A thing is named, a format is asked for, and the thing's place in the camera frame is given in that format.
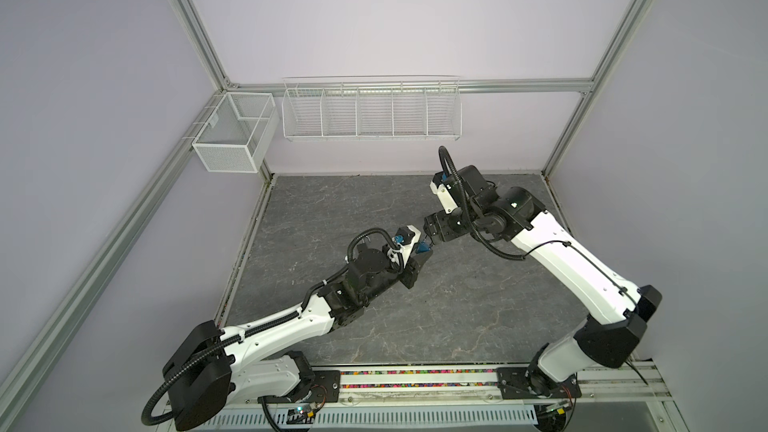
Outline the blue padlock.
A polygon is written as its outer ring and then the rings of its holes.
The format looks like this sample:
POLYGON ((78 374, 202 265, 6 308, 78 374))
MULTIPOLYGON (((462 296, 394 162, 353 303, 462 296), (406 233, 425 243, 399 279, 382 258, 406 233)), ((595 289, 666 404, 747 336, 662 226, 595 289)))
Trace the blue padlock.
POLYGON ((418 249, 417 249, 418 253, 424 253, 424 252, 429 252, 429 251, 431 251, 431 245, 429 243, 427 243, 426 241, 421 241, 418 244, 418 249))

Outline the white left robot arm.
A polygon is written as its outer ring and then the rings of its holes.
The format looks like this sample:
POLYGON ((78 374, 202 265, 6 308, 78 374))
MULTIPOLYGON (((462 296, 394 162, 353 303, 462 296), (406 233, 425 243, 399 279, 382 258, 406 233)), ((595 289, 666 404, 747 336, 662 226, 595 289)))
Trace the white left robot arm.
POLYGON ((396 284, 413 288, 432 254, 414 226, 394 235, 370 228, 352 239, 341 269, 311 286, 299 304, 240 325, 198 324, 164 365, 142 424, 171 421, 188 431, 236 399, 291 402, 309 396, 315 373, 293 345, 351 324, 396 284))

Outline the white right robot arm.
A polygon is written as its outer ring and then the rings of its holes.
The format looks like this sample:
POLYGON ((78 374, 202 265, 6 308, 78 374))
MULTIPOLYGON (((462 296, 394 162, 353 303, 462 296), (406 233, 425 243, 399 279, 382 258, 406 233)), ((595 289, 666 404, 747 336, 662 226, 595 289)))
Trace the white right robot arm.
POLYGON ((585 368, 618 369, 627 363, 659 308, 661 292, 613 271, 527 189, 498 192, 475 166, 457 168, 444 146, 438 158, 441 169, 430 189, 442 209, 425 218, 428 235, 441 242, 468 235, 501 259, 533 259, 588 311, 573 332, 536 353, 522 375, 521 389, 549 397, 585 368))

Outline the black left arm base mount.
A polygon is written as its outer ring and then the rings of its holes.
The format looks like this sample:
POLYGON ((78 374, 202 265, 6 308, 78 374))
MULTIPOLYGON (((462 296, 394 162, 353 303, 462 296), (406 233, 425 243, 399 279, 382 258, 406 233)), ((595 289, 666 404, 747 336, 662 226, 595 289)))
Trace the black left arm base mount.
POLYGON ((341 371, 314 370, 286 396, 290 403, 336 403, 341 392, 341 371))

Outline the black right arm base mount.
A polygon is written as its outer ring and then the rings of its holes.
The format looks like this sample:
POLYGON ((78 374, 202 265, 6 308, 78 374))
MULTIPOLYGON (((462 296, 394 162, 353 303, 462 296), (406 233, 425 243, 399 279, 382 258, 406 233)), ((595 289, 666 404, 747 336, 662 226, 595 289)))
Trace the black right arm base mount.
POLYGON ((556 383, 527 366, 507 366, 496 369, 498 389, 504 400, 579 399, 582 391, 575 375, 556 383))

